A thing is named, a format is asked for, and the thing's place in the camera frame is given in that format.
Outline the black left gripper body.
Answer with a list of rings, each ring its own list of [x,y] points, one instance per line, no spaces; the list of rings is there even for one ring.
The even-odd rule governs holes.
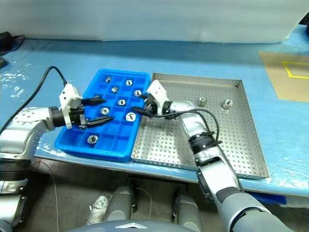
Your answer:
[[[82,128],[86,127],[84,101],[82,100],[75,108],[70,109],[70,121],[72,125],[76,125]]]

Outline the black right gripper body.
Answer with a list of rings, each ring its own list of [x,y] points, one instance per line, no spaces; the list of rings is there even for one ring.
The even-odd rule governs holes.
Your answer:
[[[157,115],[157,103],[152,95],[148,95],[145,99],[145,115],[148,117]]]

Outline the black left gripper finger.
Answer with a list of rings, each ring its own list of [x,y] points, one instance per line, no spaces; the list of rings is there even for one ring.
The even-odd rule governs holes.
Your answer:
[[[81,104],[83,106],[92,106],[92,105],[99,105],[104,103],[105,100],[97,97],[97,98],[88,98],[88,99],[82,99]]]
[[[92,127],[104,125],[104,124],[111,122],[113,120],[114,120],[113,116],[101,116],[101,117],[97,117],[93,120],[87,120],[85,126],[87,128],[92,128]]]

